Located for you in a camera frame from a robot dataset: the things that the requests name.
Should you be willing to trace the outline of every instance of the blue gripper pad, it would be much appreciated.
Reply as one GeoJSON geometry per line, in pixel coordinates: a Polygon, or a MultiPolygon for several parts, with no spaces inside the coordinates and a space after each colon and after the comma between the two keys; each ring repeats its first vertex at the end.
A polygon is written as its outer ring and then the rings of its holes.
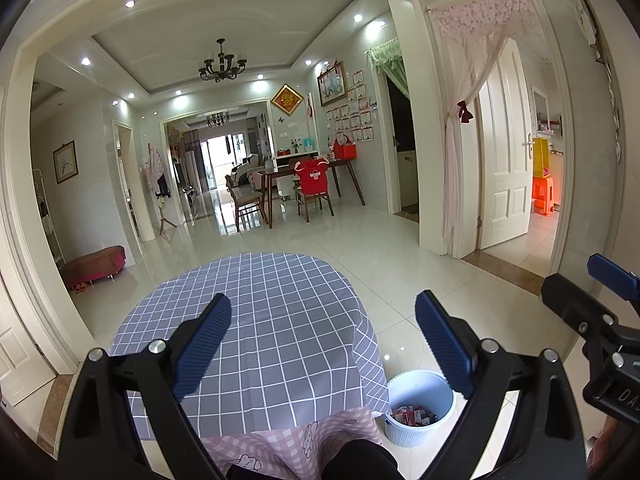
{"type": "Polygon", "coordinates": [[[202,321],[200,328],[182,350],[175,364],[175,381],[172,391],[178,402],[198,389],[213,355],[231,325],[231,302],[221,299],[202,321]]]}
{"type": "Polygon", "coordinates": [[[592,278],[615,292],[623,300],[638,301],[640,299],[638,277],[607,260],[601,254],[596,253],[590,256],[587,270],[592,278]]]}
{"type": "Polygon", "coordinates": [[[476,386],[472,380],[474,361],[450,325],[449,314],[430,290],[415,298],[415,319],[436,357],[449,386],[470,399],[476,386]]]}

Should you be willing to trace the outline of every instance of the door panel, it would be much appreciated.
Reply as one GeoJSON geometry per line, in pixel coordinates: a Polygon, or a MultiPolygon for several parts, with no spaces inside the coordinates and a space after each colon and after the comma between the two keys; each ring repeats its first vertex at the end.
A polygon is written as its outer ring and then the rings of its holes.
{"type": "Polygon", "coordinates": [[[533,178],[529,96],[518,47],[508,40],[479,95],[484,149],[480,248],[529,229],[533,178]]]}
{"type": "Polygon", "coordinates": [[[12,406],[55,377],[0,283],[0,385],[12,406]]]}

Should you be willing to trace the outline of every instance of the red vest on chair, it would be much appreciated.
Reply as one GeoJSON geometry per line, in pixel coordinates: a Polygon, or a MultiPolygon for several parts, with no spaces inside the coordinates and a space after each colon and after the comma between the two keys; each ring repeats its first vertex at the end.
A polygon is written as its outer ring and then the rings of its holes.
{"type": "Polygon", "coordinates": [[[302,160],[297,162],[294,169],[300,177],[300,187],[305,195],[326,193],[326,170],[329,163],[324,158],[302,160]]]}

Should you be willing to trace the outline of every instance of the red upholstered bench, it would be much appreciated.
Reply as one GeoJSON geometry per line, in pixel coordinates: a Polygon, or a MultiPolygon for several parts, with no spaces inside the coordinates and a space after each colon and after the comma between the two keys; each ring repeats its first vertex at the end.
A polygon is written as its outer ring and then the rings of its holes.
{"type": "Polygon", "coordinates": [[[65,285],[72,287],[78,283],[92,282],[119,273],[124,267],[125,260],[124,247],[120,245],[107,247],[67,262],[60,269],[60,275],[65,285]]]}

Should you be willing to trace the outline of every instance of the red tassel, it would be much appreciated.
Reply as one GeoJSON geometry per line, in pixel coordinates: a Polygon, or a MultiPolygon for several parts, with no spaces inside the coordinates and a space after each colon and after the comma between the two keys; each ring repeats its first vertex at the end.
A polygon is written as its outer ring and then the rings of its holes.
{"type": "Polygon", "coordinates": [[[466,109],[466,103],[464,101],[460,101],[458,103],[460,110],[458,111],[458,117],[460,118],[461,123],[467,124],[471,119],[473,119],[473,114],[466,109]]]}

